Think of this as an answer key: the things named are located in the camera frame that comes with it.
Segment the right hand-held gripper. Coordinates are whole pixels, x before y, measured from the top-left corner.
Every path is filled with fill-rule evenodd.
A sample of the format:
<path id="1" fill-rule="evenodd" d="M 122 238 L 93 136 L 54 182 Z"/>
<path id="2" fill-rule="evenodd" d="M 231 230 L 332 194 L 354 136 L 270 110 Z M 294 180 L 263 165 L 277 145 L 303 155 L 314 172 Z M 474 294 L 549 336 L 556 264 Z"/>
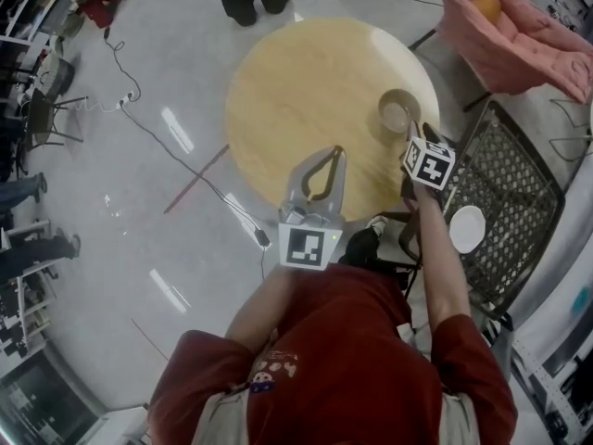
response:
<path id="1" fill-rule="evenodd" d="M 408 117 L 407 137 L 411 138 L 401 159 L 403 172 L 400 195 L 414 197 L 413 184 L 423 184 L 435 191 L 442 191 L 456 162 L 456 153 L 445 143 L 442 134 L 428 122 L 422 126 L 419 137 L 420 116 L 406 108 Z"/>

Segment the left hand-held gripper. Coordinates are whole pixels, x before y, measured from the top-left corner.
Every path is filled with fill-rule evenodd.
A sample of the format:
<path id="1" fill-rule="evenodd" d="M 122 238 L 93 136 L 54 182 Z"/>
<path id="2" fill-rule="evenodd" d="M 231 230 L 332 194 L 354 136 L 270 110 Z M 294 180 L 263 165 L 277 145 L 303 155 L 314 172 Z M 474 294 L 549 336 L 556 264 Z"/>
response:
<path id="1" fill-rule="evenodd" d="M 325 168 L 322 185 L 311 188 L 309 182 Z M 281 265 L 312 271 L 326 269 L 344 233 L 340 210 L 346 171 L 346 152 L 338 146 L 313 153 L 291 171 L 288 201 L 280 209 L 278 224 Z"/>

